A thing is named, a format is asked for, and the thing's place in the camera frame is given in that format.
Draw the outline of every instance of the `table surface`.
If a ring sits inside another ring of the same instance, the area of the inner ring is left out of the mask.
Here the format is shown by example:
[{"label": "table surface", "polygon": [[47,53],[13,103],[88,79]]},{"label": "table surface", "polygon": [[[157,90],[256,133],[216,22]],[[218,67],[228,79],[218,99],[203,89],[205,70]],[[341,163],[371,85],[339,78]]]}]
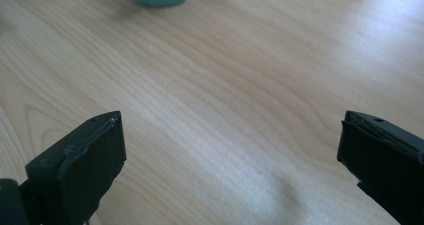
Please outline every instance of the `table surface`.
[{"label": "table surface", "polygon": [[340,121],[424,137],[423,27],[424,0],[0,0],[0,177],[120,110],[97,224],[397,224]]}]

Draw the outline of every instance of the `wooden table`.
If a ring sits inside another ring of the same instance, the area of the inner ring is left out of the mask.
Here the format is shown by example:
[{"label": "wooden table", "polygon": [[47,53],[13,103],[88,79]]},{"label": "wooden table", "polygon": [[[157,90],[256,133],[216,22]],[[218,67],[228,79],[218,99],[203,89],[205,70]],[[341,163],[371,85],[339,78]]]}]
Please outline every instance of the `wooden table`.
[{"label": "wooden table", "polygon": [[0,0],[0,177],[123,115],[98,224],[397,222],[336,161],[346,110],[424,137],[424,0]]}]

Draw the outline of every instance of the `black plastic jaw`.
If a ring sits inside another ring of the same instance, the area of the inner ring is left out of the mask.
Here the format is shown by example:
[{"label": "black plastic jaw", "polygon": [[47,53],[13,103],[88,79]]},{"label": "black plastic jaw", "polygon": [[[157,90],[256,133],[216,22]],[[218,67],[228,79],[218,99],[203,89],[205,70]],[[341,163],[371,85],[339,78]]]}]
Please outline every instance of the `black plastic jaw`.
[{"label": "black plastic jaw", "polygon": [[[23,219],[0,215],[4,219],[0,223],[83,224],[97,210],[125,160],[120,112],[91,118],[28,163],[28,180],[19,192],[8,193],[8,200],[3,200],[0,191],[0,204],[13,203],[16,217]],[[16,191],[10,180],[0,180],[0,187],[5,185]]]},{"label": "black plastic jaw", "polygon": [[402,225],[424,224],[424,140],[352,111],[342,124],[337,159],[358,186]]}]

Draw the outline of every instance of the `light wood surface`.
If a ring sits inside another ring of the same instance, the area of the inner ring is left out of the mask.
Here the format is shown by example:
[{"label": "light wood surface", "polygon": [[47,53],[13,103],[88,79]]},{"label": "light wood surface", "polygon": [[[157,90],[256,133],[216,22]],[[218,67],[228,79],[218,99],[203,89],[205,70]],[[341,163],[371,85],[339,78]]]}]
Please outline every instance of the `light wood surface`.
[{"label": "light wood surface", "polygon": [[424,0],[0,0],[0,177],[123,115],[98,224],[397,222],[336,161],[346,110],[424,137]]}]

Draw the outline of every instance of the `wood grain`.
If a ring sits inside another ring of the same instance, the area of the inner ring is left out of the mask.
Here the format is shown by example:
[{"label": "wood grain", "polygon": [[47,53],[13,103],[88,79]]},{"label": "wood grain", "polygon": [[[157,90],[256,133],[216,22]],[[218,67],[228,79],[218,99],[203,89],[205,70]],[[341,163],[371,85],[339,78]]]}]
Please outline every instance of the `wood grain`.
[{"label": "wood grain", "polygon": [[96,224],[397,224],[336,152],[346,110],[424,137],[423,8],[0,0],[0,177],[120,110],[128,161]]}]

